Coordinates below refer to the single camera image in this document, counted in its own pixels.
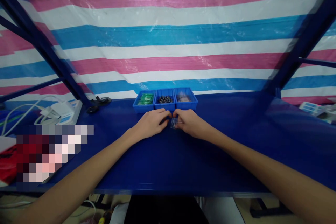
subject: forearm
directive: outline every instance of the forearm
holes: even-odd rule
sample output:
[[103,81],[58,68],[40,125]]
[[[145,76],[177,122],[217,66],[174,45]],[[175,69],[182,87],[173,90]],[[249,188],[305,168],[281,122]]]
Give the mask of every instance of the forearm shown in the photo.
[[44,193],[25,209],[16,223],[63,223],[88,197],[115,162],[137,141],[132,131],[128,130]]
[[213,129],[216,144],[256,176],[296,215],[310,223],[335,223],[336,192]]

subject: hand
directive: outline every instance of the hand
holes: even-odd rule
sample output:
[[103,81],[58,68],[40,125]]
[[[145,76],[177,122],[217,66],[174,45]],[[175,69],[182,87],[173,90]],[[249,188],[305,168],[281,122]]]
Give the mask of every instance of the hand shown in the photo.
[[173,117],[178,115],[178,123],[175,128],[182,129],[192,137],[205,140],[211,129],[214,129],[210,124],[199,117],[193,110],[176,109]]
[[146,112],[131,130],[135,132],[139,141],[154,136],[168,125],[169,120],[165,120],[160,125],[160,122],[167,116],[172,117],[171,113],[164,108]]

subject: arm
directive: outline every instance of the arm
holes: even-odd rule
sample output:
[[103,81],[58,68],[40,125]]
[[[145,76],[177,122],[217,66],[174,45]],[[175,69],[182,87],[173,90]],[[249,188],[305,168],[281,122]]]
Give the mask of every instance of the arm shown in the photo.
[[293,213],[309,223],[336,223],[336,192],[319,182],[232,140],[192,110],[176,109],[176,125],[193,137],[211,142],[256,176]]
[[69,173],[13,223],[63,223],[133,144],[160,133],[167,126],[169,120],[160,125],[167,116],[172,115],[163,108],[147,112],[133,128]]

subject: pixelated blur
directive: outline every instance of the pixelated blur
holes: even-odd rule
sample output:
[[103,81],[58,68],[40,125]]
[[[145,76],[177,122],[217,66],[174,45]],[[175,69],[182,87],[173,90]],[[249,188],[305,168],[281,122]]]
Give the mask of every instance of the pixelated blur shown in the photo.
[[31,187],[78,154],[88,135],[93,135],[93,125],[29,125],[18,131],[16,180],[22,187]]

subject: person's right hand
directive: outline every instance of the person's right hand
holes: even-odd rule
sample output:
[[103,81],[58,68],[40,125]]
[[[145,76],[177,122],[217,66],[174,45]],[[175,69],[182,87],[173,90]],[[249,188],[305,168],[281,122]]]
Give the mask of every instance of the person's right hand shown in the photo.
[[193,110],[175,109],[173,117],[178,115],[178,123],[175,128],[182,129],[189,135],[205,140],[211,129],[210,124],[199,117]]

